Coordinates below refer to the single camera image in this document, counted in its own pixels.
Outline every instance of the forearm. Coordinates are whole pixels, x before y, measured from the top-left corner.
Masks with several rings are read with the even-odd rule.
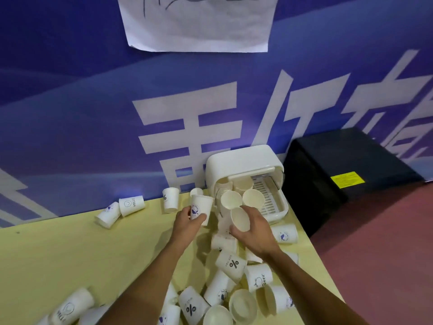
[[[266,262],[279,276],[306,324],[367,324],[281,250],[274,251]]]
[[[146,270],[115,301],[98,325],[155,325],[181,255],[182,251],[174,244],[167,244]]]

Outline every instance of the blue wall backdrop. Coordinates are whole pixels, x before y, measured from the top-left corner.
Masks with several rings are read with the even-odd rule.
[[[148,53],[117,0],[0,9],[0,227],[204,186],[221,150],[357,126],[433,179],[433,0],[279,0],[269,52]]]

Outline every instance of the hand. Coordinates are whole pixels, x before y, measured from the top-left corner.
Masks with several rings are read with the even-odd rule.
[[[255,207],[241,206],[248,214],[250,230],[242,232],[234,225],[230,226],[230,234],[237,238],[257,257],[267,260],[275,251],[279,251],[277,241],[268,221]]]
[[[182,254],[189,244],[197,235],[203,221],[206,220],[206,214],[202,213],[197,218],[190,220],[189,212],[191,207],[187,206],[176,214],[173,232],[171,233],[168,244],[173,246]]]

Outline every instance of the yellow label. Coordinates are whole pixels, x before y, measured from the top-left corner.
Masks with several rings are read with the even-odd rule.
[[[334,175],[331,177],[331,179],[340,189],[365,183],[365,181],[356,172]]]

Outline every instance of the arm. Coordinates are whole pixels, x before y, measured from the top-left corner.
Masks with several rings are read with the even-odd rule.
[[[231,226],[230,232],[277,273],[306,324],[368,325],[362,317],[281,251],[268,221],[256,208],[242,208],[248,213],[251,228],[247,232],[241,232]]]
[[[115,301],[98,325],[155,325],[158,322],[177,261],[206,219],[206,215],[201,214],[190,220],[189,210],[190,207],[184,207],[177,213],[167,245]]]

